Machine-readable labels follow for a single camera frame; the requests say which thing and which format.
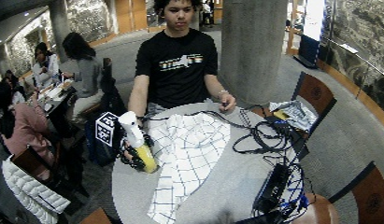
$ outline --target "black device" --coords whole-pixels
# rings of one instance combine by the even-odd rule
[[[277,163],[256,195],[252,205],[253,210],[268,213],[278,205],[288,177],[288,167]]]
[[[234,224],[282,224],[284,220],[281,217],[281,212],[278,210],[265,213],[260,216],[250,217],[241,221],[237,221]]]

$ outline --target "white plaid cloth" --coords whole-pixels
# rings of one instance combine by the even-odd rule
[[[229,140],[229,125],[205,114],[150,121],[153,155],[161,167],[148,216],[174,222],[174,210],[204,183]]]

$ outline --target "man's arm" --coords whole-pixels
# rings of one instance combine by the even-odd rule
[[[210,96],[214,97],[221,103],[218,109],[220,110],[233,109],[233,107],[236,106],[236,99],[224,89],[222,85],[217,81],[217,77],[214,75],[205,74],[204,81]]]
[[[145,75],[136,76],[129,96],[128,110],[133,111],[137,117],[144,116],[146,107],[148,88],[149,88],[149,77]]]

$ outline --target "hair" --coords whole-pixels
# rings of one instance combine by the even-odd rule
[[[9,110],[11,104],[11,88],[7,82],[2,81],[0,83],[0,132],[6,137],[10,138],[14,128],[14,116]]]
[[[9,69],[6,70],[5,74],[13,75],[13,73],[11,73],[11,71]]]
[[[81,35],[76,32],[66,35],[62,46],[66,57],[70,59],[92,60],[92,57],[96,56],[94,49],[90,48],[88,42],[84,41]]]
[[[162,15],[162,11],[164,11],[164,7],[169,4],[172,0],[154,0],[154,12],[156,14]],[[201,0],[185,0],[185,1],[190,1],[192,2],[192,7],[193,9],[201,5]]]
[[[34,57],[34,58],[35,58],[35,56],[37,56],[37,50],[39,50],[45,56],[50,56],[50,55],[51,55],[51,52],[50,52],[49,50],[46,50],[46,46],[45,46],[45,43],[43,43],[43,42],[41,42],[41,43],[34,47],[34,50],[33,50],[33,57]]]

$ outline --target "gray table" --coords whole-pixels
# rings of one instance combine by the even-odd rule
[[[190,114],[202,110],[218,112],[217,104],[182,105],[160,113],[154,118],[166,118],[172,114]],[[232,122],[242,124],[240,108],[221,115]],[[252,125],[262,121],[262,118],[252,112],[246,112],[246,116]],[[176,224],[232,223],[232,221],[249,217],[256,194],[269,171],[272,171],[272,166],[264,161],[262,156],[276,156],[277,154],[236,153],[232,150],[233,142],[245,134],[246,130],[230,127],[230,138],[209,177],[176,210]],[[250,149],[252,147],[257,147],[257,145],[248,138],[237,148]],[[286,150],[286,157],[292,158],[293,156],[293,150]],[[146,174],[116,160],[112,173],[112,196],[122,223],[156,223],[146,216],[146,212],[158,175],[160,170],[153,174]]]

